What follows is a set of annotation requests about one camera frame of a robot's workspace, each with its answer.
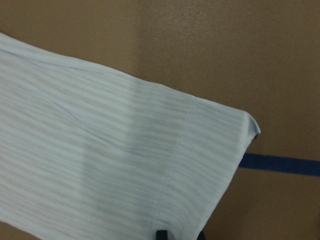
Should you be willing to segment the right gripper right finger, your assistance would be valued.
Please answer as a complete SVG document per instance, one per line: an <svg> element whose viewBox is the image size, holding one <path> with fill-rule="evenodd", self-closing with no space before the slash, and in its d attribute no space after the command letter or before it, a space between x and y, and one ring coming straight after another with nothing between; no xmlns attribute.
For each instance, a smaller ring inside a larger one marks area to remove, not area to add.
<svg viewBox="0 0 320 240"><path fill-rule="evenodd" d="M204 227L199 231L196 240L207 240Z"/></svg>

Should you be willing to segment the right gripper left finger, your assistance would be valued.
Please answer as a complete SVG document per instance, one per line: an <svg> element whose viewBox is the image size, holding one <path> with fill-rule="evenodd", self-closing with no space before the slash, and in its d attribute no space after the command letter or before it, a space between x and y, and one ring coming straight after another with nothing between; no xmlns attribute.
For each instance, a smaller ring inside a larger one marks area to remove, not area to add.
<svg viewBox="0 0 320 240"><path fill-rule="evenodd" d="M169 229L166 225L158 224L155 227L155 240L168 240L169 239Z"/></svg>

